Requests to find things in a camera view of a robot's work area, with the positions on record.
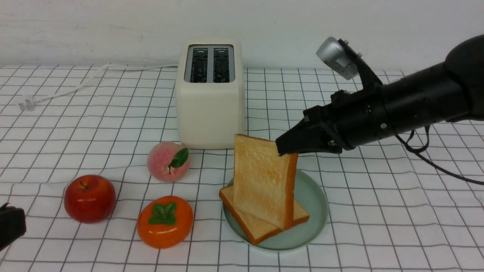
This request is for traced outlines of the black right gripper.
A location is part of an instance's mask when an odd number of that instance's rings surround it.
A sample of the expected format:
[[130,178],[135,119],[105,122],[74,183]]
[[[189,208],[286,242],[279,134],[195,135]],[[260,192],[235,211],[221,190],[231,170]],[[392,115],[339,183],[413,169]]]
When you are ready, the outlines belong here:
[[275,143],[286,154],[333,153],[389,137],[389,119],[381,91],[337,91],[332,102],[304,111],[304,118]]

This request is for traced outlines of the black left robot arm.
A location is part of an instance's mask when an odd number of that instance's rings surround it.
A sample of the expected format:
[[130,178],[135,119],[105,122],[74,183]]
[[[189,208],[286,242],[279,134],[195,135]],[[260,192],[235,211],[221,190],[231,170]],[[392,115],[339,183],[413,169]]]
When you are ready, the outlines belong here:
[[0,207],[0,251],[26,234],[26,215],[22,208],[4,203]]

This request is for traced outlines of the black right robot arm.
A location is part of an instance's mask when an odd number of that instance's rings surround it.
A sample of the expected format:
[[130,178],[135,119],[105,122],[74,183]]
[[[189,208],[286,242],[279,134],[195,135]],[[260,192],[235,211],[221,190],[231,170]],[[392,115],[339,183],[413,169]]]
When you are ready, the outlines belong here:
[[342,39],[328,37],[316,52],[344,79],[359,76],[363,88],[339,90],[325,106],[310,107],[276,139],[280,155],[342,153],[438,122],[483,120],[484,37],[457,45],[444,62],[383,84]]

